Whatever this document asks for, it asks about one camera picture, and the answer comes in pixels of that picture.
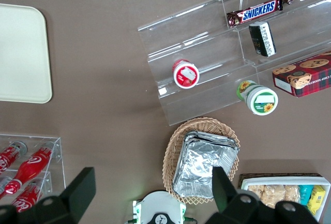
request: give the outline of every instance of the red bottle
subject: red bottle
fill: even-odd
[[[0,174],[3,173],[16,159],[26,154],[26,145],[21,141],[13,142],[0,153]]]
[[[23,162],[16,176],[6,185],[5,191],[8,194],[14,194],[23,184],[35,178],[50,161],[53,147],[53,142],[46,142],[38,151],[33,153],[27,161]]]
[[[11,205],[14,205],[16,207],[16,211],[18,213],[28,210],[36,204],[38,197],[41,197],[43,195],[41,185],[42,179],[37,178],[32,180],[25,187],[24,191],[11,203]]]

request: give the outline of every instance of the white tray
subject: white tray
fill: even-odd
[[[0,100],[52,98],[46,22],[33,7],[0,4]]]
[[[315,219],[320,220],[326,199],[329,195],[331,184],[324,177],[317,176],[274,176],[274,177],[255,177],[243,180],[242,189],[247,190],[250,185],[320,185],[325,190],[322,205],[317,210]]]

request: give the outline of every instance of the plastic wrapper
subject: plastic wrapper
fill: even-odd
[[[235,27],[248,21],[255,20],[279,9],[279,1],[272,0],[254,7],[227,13],[229,27]]]
[[[264,191],[264,185],[250,185],[248,186],[248,190],[255,193],[261,199]]]
[[[322,205],[324,196],[325,190],[320,185],[315,185],[312,190],[310,200],[307,204],[307,207],[309,211],[311,211],[312,215],[316,215],[317,210],[319,210]]]
[[[298,185],[285,185],[284,201],[300,203],[300,188]]]
[[[313,187],[314,187],[313,185],[300,185],[299,186],[301,205],[306,206],[308,204]]]
[[[284,185],[266,185],[262,193],[261,201],[268,207],[275,208],[276,203],[285,198]]]

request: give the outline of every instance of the clear acrylic rack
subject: clear acrylic rack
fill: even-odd
[[[140,27],[158,97],[170,125],[239,101],[243,80],[273,86],[272,70],[331,48],[331,0],[294,0],[254,21],[268,21],[277,53],[256,54],[248,25],[229,28],[226,13],[270,0],[212,0]],[[198,84],[179,88],[172,66],[179,59],[194,63]]]
[[[38,199],[43,197],[58,195],[66,187],[64,177],[64,167],[62,159],[62,147],[60,138],[51,137],[36,137],[36,136],[19,136],[19,135],[0,135],[0,152],[7,148],[11,143],[15,141],[22,141],[27,146],[27,152],[24,156],[18,158],[7,170],[5,170],[0,177],[10,176],[13,178],[19,166],[24,161],[28,160],[30,155],[35,153],[39,148],[48,141],[54,143],[53,156],[45,168],[35,178],[42,179],[42,189],[46,192],[45,195],[39,193]],[[13,195],[6,194],[1,200],[0,205],[10,204],[13,200],[25,189],[30,181],[25,183],[19,190]]]

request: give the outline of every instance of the yellow snack package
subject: yellow snack package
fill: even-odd
[[[325,190],[320,185],[315,185],[312,190],[310,200],[307,204],[307,207],[312,215],[315,215],[316,211],[321,207],[324,196]]]

